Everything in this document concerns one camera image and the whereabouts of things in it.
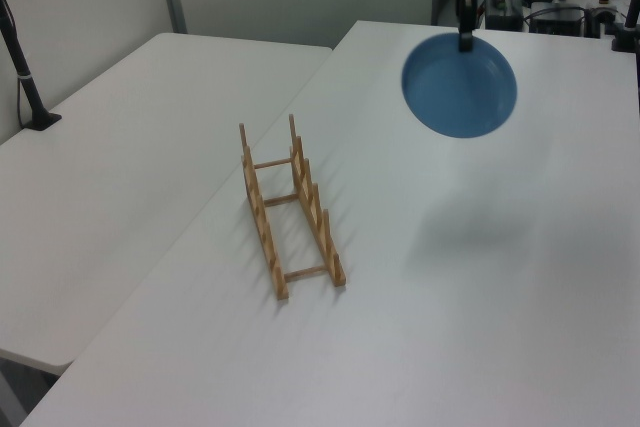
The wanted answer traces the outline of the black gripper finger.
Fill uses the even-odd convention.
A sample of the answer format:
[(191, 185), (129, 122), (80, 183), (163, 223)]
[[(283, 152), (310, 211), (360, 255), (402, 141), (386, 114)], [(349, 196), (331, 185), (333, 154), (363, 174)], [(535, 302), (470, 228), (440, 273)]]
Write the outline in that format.
[(473, 48), (473, 30), (476, 25), (476, 0), (457, 0), (459, 21), (459, 50), (471, 51)]

